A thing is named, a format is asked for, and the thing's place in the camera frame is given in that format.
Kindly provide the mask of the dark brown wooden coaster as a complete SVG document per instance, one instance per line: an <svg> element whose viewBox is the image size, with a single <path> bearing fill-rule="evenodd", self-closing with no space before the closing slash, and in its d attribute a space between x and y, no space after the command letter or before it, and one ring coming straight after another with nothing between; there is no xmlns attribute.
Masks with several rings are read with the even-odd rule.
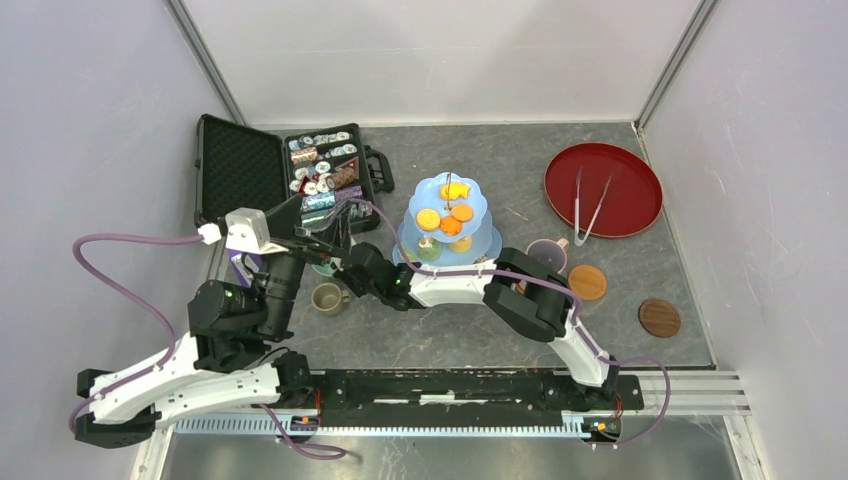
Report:
<svg viewBox="0 0 848 480"><path fill-rule="evenodd" d="M645 300L639 307L641 326L652 336L671 338L679 333L682 320L677 308L662 299Z"/></svg>

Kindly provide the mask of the green cupcake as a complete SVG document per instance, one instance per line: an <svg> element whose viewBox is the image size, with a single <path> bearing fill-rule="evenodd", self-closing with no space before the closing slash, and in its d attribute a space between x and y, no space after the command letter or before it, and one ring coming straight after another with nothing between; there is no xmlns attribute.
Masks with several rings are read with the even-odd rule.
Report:
<svg viewBox="0 0 848 480"><path fill-rule="evenodd" d="M416 245L416 256L422 263L438 261L442 255L442 243L433 237L421 237Z"/></svg>

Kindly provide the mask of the orange round cookie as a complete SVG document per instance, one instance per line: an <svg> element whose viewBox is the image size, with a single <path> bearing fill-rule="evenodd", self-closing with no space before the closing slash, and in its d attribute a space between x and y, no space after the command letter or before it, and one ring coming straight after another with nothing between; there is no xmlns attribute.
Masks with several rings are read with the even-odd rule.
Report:
<svg viewBox="0 0 848 480"><path fill-rule="evenodd" d="M440 228L441 215L435 209L424 208L416 213L415 222L423 231L435 231Z"/></svg>

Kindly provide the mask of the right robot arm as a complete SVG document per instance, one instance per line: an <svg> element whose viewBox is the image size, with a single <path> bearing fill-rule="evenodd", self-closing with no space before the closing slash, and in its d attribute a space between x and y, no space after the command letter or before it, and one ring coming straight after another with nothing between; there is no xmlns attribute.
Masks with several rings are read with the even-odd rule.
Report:
<svg viewBox="0 0 848 480"><path fill-rule="evenodd" d="M618 366L583 325L582 300L566 280L514 248L475 265L394 264L372 244L354 245L334 277L361 297L396 311L482 305L519 335L545 343L564 361L580 400L602 408L618 393Z"/></svg>

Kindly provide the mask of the green teacup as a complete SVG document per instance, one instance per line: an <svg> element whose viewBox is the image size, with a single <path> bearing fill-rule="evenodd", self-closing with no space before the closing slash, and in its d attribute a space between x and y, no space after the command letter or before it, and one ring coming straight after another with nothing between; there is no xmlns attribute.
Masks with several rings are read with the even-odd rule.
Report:
<svg viewBox="0 0 848 480"><path fill-rule="evenodd" d="M332 278L338 271L341 270L340 261L334 258L320 264L315 264L312 268L317 274L328 278Z"/></svg>

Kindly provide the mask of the yellow cupcake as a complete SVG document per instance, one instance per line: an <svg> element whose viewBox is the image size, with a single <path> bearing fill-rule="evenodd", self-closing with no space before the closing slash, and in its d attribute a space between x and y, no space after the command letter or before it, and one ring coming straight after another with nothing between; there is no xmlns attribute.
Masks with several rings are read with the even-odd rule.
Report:
<svg viewBox="0 0 848 480"><path fill-rule="evenodd" d="M447 245L448 249L456 254L463 254L467 252L473 246L473 239L471 236L462 237L454 242L451 242Z"/></svg>

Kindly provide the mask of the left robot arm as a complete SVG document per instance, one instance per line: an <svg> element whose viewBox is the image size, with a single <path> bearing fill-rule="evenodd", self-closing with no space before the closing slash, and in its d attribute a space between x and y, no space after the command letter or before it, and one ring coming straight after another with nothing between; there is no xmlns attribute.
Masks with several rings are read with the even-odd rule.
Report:
<svg viewBox="0 0 848 480"><path fill-rule="evenodd" d="M171 335L162 352L117 372L79 372L81 401L68 421L77 441L122 448L226 408L320 407L307 358L285 346L288 324L305 266L349 252L356 204L342 201L302 226L300 203L240 208L198 227L191 243L238 247L264 263L249 286L203 283L188 305L188 331Z"/></svg>

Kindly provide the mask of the light wooden coaster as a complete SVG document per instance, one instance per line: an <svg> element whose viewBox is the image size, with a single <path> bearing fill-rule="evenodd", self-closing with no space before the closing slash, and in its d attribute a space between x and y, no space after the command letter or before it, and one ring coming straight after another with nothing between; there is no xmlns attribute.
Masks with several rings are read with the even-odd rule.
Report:
<svg viewBox="0 0 848 480"><path fill-rule="evenodd" d="M569 272L567 280L571 289L585 301L599 300L608 289L605 274L593 265L575 266Z"/></svg>

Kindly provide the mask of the pink mug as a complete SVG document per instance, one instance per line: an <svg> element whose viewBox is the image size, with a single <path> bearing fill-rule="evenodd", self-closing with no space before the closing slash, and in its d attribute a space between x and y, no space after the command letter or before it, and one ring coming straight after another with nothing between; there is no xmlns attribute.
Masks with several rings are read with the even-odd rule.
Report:
<svg viewBox="0 0 848 480"><path fill-rule="evenodd" d="M526 247L525 253L549 269L562 273L568 263L569 245L570 242L566 238L537 239Z"/></svg>

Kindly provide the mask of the blue three-tier cake stand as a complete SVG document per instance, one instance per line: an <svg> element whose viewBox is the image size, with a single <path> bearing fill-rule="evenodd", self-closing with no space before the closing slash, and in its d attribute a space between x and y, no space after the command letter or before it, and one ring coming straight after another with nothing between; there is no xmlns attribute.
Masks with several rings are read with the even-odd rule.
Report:
<svg viewBox="0 0 848 480"><path fill-rule="evenodd" d="M503 240L478 183L452 172L421 180L398 227L393 262L436 267L493 260Z"/></svg>

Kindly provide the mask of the small orange cookie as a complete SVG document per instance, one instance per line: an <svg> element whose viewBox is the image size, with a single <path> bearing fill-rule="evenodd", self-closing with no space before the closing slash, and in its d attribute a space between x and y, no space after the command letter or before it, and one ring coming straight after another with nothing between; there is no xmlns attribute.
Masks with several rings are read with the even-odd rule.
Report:
<svg viewBox="0 0 848 480"><path fill-rule="evenodd" d="M468 204L456 204L451 208L451 216L462 223L473 219L474 209Z"/></svg>

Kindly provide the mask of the orange chip cookie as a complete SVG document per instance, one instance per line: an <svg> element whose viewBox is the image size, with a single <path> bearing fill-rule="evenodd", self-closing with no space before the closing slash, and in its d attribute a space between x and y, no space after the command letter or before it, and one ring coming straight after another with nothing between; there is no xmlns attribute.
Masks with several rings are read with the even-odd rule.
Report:
<svg viewBox="0 0 848 480"><path fill-rule="evenodd" d="M443 217L440 221L440 230L448 236L458 235L463 227L463 223L455 220L452 216Z"/></svg>

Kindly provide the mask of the small olive cup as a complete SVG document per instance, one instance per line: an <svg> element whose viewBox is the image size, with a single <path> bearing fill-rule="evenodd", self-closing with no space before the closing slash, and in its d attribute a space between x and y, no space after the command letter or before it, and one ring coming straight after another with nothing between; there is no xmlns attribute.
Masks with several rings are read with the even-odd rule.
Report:
<svg viewBox="0 0 848 480"><path fill-rule="evenodd" d="M311 294L312 306L321 314L335 316L352 299L351 293L335 283L316 286Z"/></svg>

